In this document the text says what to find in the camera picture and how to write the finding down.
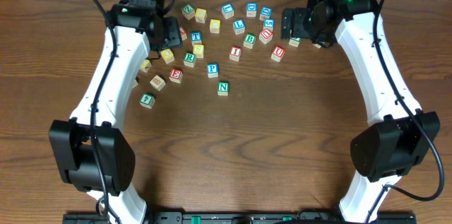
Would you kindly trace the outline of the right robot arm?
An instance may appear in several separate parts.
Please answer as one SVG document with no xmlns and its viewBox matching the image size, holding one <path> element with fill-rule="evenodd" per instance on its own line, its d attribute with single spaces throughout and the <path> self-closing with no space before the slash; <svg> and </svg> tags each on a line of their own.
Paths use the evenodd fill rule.
<svg viewBox="0 0 452 224">
<path fill-rule="evenodd" d="M 388 45 L 381 10 L 384 0 L 308 0 L 282 13 L 282 39 L 340 45 L 362 92 L 368 127 L 353 138 L 355 174 L 335 213 L 322 223 L 413 223 L 408 214 L 380 214 L 379 207 L 398 181 L 435 153 L 441 123 L 413 97 Z"/>
</svg>

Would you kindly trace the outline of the green N block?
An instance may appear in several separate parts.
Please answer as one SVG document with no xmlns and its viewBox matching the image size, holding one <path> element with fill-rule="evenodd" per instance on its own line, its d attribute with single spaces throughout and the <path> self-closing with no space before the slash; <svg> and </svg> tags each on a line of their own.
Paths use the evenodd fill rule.
<svg viewBox="0 0 452 224">
<path fill-rule="evenodd" d="M 228 96 L 230 85 L 228 82 L 220 81 L 218 83 L 218 95 Z"/>
</svg>

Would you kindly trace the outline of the red E block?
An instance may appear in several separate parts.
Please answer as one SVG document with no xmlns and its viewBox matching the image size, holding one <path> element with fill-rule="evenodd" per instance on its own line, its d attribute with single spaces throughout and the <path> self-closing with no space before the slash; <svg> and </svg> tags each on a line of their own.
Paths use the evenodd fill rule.
<svg viewBox="0 0 452 224">
<path fill-rule="evenodd" d="M 183 79 L 183 71 L 179 69 L 172 69 L 169 73 L 169 79 L 174 83 L 181 83 Z"/>
</svg>

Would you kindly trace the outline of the red I block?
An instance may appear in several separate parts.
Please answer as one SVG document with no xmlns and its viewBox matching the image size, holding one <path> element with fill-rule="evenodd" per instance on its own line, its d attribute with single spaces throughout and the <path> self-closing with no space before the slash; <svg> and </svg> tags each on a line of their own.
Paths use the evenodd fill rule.
<svg viewBox="0 0 452 224">
<path fill-rule="evenodd" d="M 242 54 L 241 47 L 232 46 L 230 50 L 229 57 L 232 61 L 239 61 Z"/>
</svg>

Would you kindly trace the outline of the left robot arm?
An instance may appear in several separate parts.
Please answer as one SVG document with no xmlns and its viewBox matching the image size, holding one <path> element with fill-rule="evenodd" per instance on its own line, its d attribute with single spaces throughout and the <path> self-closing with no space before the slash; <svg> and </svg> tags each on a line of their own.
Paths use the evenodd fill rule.
<svg viewBox="0 0 452 224">
<path fill-rule="evenodd" d="M 155 2 L 115 4 L 96 70 L 69 120 L 55 120 L 49 140 L 63 182 L 109 205 L 107 221 L 142 223 L 146 202 L 131 180 L 136 157 L 124 138 L 124 114 L 151 51 L 181 47 L 179 25 Z"/>
</svg>

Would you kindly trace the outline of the green R block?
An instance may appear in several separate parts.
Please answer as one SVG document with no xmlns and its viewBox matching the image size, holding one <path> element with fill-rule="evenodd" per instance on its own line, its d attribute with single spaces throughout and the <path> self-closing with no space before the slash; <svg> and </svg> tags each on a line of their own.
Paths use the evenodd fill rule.
<svg viewBox="0 0 452 224">
<path fill-rule="evenodd" d="M 187 52 L 184 55 L 183 62 L 184 62 L 184 65 L 187 66 L 187 67 L 191 67 L 191 68 L 195 67 L 195 65 L 196 65 L 196 55 L 192 54 L 190 52 Z"/>
</svg>

